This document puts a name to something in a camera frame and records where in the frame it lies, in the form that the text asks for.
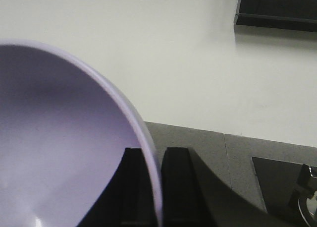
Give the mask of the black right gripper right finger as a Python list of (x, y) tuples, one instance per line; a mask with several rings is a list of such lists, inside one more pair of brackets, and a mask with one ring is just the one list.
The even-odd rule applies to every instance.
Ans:
[(166, 149), (161, 166), (167, 227), (267, 227), (264, 211), (228, 187), (193, 150)]

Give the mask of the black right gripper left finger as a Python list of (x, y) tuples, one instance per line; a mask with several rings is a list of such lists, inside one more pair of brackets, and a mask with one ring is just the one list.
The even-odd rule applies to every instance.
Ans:
[(140, 148), (125, 148), (109, 184), (80, 227), (156, 227), (152, 186)]

